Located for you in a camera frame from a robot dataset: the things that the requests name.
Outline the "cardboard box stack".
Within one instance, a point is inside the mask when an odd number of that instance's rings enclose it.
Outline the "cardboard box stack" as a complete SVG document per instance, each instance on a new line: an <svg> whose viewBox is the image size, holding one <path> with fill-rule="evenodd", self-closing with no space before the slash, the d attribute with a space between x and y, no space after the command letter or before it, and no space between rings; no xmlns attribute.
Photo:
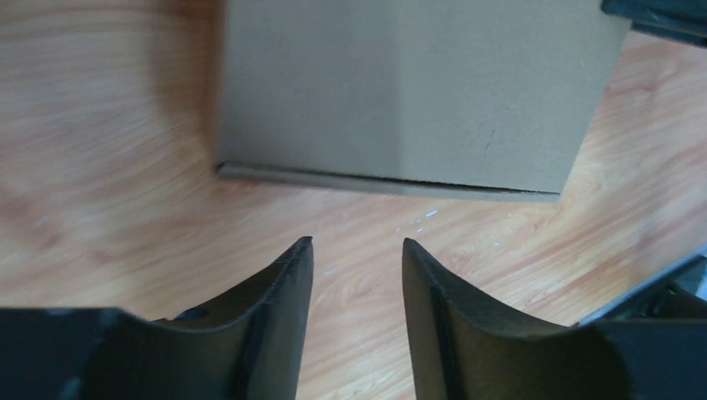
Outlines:
<svg viewBox="0 0 707 400"><path fill-rule="evenodd" d="M555 202L629 22L597 1L227 1L218 174Z"/></svg>

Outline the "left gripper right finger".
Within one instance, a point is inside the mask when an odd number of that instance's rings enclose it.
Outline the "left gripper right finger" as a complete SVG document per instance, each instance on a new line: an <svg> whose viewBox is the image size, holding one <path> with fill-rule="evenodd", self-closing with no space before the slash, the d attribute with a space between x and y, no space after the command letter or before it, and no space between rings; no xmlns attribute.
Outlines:
<svg viewBox="0 0 707 400"><path fill-rule="evenodd" d="M402 279L419 399L703 399L706 301L659 297L653 317L562 326L510 307L418 242Z"/></svg>

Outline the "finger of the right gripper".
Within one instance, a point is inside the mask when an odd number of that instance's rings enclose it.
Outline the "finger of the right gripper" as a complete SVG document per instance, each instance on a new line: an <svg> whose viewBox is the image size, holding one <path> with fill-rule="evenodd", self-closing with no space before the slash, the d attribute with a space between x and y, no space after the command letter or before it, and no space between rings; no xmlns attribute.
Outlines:
<svg viewBox="0 0 707 400"><path fill-rule="evenodd" d="M604 0L600 9L638 33L706 48L706 0Z"/></svg>

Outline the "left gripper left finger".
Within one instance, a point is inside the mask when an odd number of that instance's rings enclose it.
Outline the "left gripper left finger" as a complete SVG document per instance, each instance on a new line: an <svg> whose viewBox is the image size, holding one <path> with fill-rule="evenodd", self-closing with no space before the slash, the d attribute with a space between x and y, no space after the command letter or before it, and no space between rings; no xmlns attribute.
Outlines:
<svg viewBox="0 0 707 400"><path fill-rule="evenodd" d="M4 399L293 399L313 286L301 237L172 319L113 307L4 308Z"/></svg>

